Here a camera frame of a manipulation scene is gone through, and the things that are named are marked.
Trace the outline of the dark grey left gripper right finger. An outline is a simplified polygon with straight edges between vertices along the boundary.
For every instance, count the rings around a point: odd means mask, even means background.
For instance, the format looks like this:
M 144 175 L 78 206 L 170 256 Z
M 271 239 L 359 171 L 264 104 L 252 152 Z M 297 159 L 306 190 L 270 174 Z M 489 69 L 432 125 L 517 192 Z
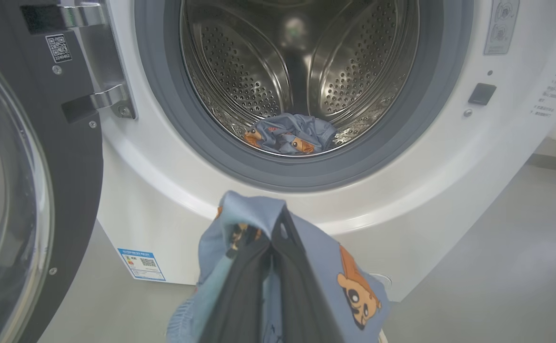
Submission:
M 335 314 L 338 243 L 294 215 L 270 204 L 269 237 L 277 302 L 269 307 L 269 343 L 346 343 Z

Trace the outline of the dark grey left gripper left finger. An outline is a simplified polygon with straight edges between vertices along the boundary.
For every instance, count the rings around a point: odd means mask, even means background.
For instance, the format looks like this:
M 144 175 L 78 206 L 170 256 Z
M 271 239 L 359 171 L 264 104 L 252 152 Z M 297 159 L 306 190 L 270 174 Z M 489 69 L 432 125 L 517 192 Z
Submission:
M 237 254 L 197 343 L 263 343 L 271 243 L 262 230 L 247 228 L 236 246 Z

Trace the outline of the blue bear print garment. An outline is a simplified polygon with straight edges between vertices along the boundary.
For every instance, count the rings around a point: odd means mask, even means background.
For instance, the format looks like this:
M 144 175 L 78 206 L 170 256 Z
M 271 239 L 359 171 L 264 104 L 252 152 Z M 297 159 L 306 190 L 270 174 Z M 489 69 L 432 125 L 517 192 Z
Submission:
M 283 113 L 250 126 L 243 136 L 250 146 L 289 156 L 325 152 L 332 146 L 337 129 L 317 117 Z
M 167 343 L 386 343 L 383 283 L 284 200 L 225 193 L 198 258 Z

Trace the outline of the dark grey round washer door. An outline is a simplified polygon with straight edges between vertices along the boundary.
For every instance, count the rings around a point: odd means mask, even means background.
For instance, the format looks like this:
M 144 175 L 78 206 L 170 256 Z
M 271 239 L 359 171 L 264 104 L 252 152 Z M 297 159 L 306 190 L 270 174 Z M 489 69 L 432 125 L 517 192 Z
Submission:
M 97 217 L 99 113 L 63 104 L 93 92 L 60 0 L 0 0 L 0 343 L 37 343 L 71 287 Z M 45 36 L 63 33 L 56 64 Z

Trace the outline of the white front-load washing machine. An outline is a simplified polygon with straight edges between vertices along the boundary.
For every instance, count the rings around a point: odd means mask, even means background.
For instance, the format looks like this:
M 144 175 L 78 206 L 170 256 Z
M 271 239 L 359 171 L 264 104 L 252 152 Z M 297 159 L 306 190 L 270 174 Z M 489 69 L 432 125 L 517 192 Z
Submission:
M 98 221 L 115 251 L 152 252 L 166 282 L 193 285 L 198 242 L 228 191 L 285 200 L 405 298 L 498 197 L 556 124 L 556 0 L 520 0 L 509 52 L 483 54 L 492 0 L 475 0 L 470 41 L 439 115 L 398 158 L 353 184 L 288 193 L 211 171 L 171 126 L 145 74 L 135 0 L 109 15 L 138 119 L 102 120 Z M 467 100 L 497 87 L 487 106 Z

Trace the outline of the grey rubber door gasket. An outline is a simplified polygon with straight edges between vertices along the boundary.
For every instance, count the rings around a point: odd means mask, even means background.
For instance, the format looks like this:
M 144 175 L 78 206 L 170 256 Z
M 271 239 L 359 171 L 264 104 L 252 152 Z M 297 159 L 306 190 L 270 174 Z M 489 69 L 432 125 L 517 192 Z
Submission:
M 385 116 L 360 139 L 327 153 L 289 156 L 252 149 L 209 116 L 182 52 L 183 0 L 135 0 L 135 32 L 150 88 L 165 117 L 211 171 L 252 187 L 304 193 L 365 179 L 426 131 L 454 90 L 469 47 L 475 0 L 419 0 L 417 54 Z

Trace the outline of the black door latch socket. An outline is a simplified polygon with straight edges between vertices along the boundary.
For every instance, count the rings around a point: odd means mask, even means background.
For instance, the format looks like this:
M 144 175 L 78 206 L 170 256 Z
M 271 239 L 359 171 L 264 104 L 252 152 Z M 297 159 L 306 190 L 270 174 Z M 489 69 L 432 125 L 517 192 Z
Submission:
M 492 84 L 478 83 L 474 87 L 467 102 L 478 106 L 487 106 L 497 87 Z

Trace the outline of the chrome door hinge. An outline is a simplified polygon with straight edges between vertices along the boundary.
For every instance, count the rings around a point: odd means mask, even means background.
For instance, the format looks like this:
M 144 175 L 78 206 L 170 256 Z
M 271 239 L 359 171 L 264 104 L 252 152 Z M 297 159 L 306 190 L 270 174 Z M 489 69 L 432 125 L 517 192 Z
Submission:
M 59 4 L 65 26 L 74 32 L 82 50 L 93 92 L 63 104 L 73 120 L 94 113 L 112 113 L 136 120 L 130 87 L 117 47 L 108 0 L 66 0 Z

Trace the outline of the blue energy label sticker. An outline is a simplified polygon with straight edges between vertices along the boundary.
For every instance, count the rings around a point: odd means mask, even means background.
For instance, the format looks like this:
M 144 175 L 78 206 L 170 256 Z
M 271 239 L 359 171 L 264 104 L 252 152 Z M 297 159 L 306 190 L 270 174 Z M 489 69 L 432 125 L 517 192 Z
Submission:
M 152 252 L 118 248 L 117 251 L 134 279 L 148 282 L 166 282 Z

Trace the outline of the perforated steel drum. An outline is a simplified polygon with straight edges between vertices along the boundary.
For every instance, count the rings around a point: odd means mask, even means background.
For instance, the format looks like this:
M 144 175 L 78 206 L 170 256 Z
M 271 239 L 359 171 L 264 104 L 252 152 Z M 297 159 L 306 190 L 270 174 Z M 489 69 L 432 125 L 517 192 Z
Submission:
M 290 113 L 360 139 L 402 91 L 417 54 L 419 0 L 183 0 L 182 52 L 213 121 L 261 150 L 262 120 Z

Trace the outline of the white QR code sticker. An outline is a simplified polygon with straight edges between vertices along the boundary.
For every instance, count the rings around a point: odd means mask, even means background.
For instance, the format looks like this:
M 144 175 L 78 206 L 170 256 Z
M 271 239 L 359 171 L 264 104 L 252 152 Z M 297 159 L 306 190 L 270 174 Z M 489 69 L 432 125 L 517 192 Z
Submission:
M 66 37 L 63 33 L 47 35 L 45 36 L 45 39 L 54 63 L 59 64 L 65 61 L 73 60 Z

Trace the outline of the grey warning sticker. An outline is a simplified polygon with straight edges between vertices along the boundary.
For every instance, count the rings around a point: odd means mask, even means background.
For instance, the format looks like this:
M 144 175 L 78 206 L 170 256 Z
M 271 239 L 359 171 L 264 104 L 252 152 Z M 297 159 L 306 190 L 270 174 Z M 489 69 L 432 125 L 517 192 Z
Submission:
M 502 56 L 509 52 L 515 32 L 520 0 L 492 0 L 483 54 Z

